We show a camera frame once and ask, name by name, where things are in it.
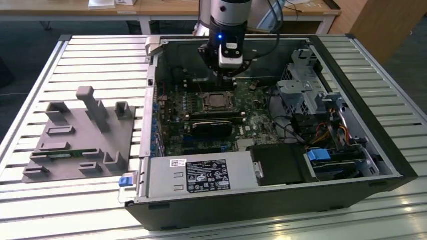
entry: circuit board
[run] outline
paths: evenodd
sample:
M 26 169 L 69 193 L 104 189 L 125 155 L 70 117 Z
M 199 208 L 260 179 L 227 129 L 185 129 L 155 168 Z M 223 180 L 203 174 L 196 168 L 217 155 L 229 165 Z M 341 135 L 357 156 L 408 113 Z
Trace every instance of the circuit board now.
M 249 139 L 249 145 L 279 143 L 267 110 L 267 96 L 267 89 L 253 87 L 251 80 L 237 80 L 235 91 L 227 92 L 187 92 L 176 86 L 167 97 L 161 96 L 164 101 L 160 103 L 165 156 L 241 151 L 237 143 Z M 244 115 L 243 122 L 232 124 L 227 137 L 196 138 L 187 131 L 195 124 L 188 120 L 188 114 L 197 116 L 212 111 L 237 112 Z

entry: sticker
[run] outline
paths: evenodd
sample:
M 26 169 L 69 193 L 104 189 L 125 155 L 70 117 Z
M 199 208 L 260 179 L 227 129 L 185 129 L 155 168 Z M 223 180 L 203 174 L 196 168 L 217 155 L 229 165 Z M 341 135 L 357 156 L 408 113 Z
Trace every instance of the sticker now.
M 173 167 L 185 167 L 187 159 L 172 159 L 171 168 Z
M 136 14 L 136 11 L 117 11 L 117 14 Z
M 49 155 L 48 157 L 49 157 L 50 159 L 64 159 L 64 158 L 70 158 L 72 155 L 64 153 L 64 154 Z
M 225 160 L 187 162 L 187 191 L 191 194 L 232 189 Z
M 228 42 L 228 43 L 225 43 L 225 47 L 227 47 L 228 49 L 237 49 L 237 43 L 231 43 L 231 42 Z

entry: blue drive latch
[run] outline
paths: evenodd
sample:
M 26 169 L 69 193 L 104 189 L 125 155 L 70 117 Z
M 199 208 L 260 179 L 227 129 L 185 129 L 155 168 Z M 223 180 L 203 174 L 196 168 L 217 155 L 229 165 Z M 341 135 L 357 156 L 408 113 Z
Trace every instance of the blue drive latch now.
M 329 161 L 331 155 L 327 149 L 312 149 L 307 153 L 309 161 Z
M 123 187 L 132 187 L 135 185 L 136 175 L 133 173 L 125 173 L 120 177 L 119 186 Z

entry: floor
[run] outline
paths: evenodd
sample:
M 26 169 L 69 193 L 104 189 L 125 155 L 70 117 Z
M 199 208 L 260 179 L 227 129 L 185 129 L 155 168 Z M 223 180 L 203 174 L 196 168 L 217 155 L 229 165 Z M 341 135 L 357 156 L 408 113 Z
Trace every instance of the floor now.
M 117 22 L 53 22 L 52 30 L 44 31 L 38 22 L 0 22 L 0 58 L 8 66 L 14 81 L 0 88 L 0 142 L 9 130 L 38 74 L 61 35 L 128 35 L 124 21 Z M 163 22 L 156 26 L 161 34 L 189 34 L 193 23 L 181 22 L 179 27 Z M 385 70 L 427 112 L 427 17 L 412 35 L 384 65 Z

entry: gray post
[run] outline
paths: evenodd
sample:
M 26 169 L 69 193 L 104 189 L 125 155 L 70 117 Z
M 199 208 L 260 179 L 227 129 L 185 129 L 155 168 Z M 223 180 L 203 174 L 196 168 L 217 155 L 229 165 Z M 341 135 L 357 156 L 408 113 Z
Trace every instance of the gray post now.
M 94 121 L 96 126 L 101 133 L 109 131 L 109 126 L 105 120 L 105 108 L 103 104 L 97 104 L 93 98 L 93 87 L 80 86 L 77 89 L 76 97 L 84 102 L 89 118 Z

